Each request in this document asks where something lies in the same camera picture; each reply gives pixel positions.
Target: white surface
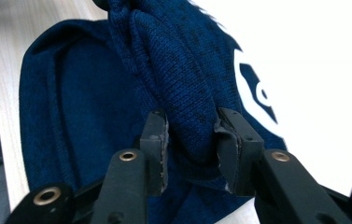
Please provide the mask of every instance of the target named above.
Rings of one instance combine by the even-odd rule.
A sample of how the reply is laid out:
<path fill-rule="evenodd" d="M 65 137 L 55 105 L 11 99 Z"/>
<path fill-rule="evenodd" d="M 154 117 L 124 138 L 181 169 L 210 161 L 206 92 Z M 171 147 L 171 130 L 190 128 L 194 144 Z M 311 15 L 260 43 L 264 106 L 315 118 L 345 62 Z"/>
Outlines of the white surface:
<path fill-rule="evenodd" d="M 232 215 L 227 216 L 216 224 L 256 224 L 260 223 L 254 209 L 254 199 L 239 207 Z"/>
<path fill-rule="evenodd" d="M 318 183 L 352 189 L 352 0 L 194 0 L 241 46 Z"/>

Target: navy blue knit fabric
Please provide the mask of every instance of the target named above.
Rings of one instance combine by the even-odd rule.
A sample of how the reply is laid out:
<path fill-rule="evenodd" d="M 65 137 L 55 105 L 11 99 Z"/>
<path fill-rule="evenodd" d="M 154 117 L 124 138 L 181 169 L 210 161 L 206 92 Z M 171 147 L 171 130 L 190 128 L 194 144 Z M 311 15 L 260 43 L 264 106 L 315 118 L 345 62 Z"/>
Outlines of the navy blue knit fabric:
<path fill-rule="evenodd" d="M 108 3 L 107 21 L 63 21 L 24 56 L 21 144 L 30 188 L 65 182 L 78 189 L 103 177 L 111 155 L 141 133 L 148 112 L 163 108 L 169 186 L 149 199 L 149 222 L 220 220 L 247 198 L 225 190 L 213 144 L 217 108 L 239 111 L 267 148 L 285 149 L 245 111 L 233 63 L 240 47 L 188 1 Z M 254 91 L 253 69 L 240 64 L 240 71 Z"/>

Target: white logo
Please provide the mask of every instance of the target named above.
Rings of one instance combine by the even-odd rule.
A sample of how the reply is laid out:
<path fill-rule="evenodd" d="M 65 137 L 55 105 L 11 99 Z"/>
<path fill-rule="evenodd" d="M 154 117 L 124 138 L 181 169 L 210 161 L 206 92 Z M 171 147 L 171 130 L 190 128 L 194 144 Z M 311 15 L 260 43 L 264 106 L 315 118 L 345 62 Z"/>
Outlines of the white logo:
<path fill-rule="evenodd" d="M 240 98 L 243 106 L 248 114 L 256 119 L 263 127 L 271 133 L 281 137 L 280 129 L 274 119 L 254 100 L 251 89 L 240 71 L 240 64 L 251 64 L 243 51 L 239 49 L 234 50 L 234 73 L 236 75 L 237 89 L 239 90 Z M 256 87 L 257 99 L 261 104 L 271 106 L 269 100 L 263 95 L 263 84 L 259 82 Z"/>

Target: brass screw hole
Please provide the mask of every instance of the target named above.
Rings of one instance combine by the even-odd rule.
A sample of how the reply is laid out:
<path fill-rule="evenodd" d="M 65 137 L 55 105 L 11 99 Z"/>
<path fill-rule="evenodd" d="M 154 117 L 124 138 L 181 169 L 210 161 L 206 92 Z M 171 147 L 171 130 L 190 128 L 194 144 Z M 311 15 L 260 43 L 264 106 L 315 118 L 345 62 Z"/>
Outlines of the brass screw hole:
<path fill-rule="evenodd" d="M 132 161 L 135 158 L 137 158 L 137 154 L 131 151 L 123 152 L 122 154 L 120 154 L 121 161 Z"/>
<path fill-rule="evenodd" d="M 34 197 L 34 204 L 41 206 L 53 203 L 61 194 L 62 192 L 57 187 L 43 189 Z"/>
<path fill-rule="evenodd" d="M 283 152 L 273 152 L 272 157 L 277 161 L 289 161 L 289 156 Z"/>

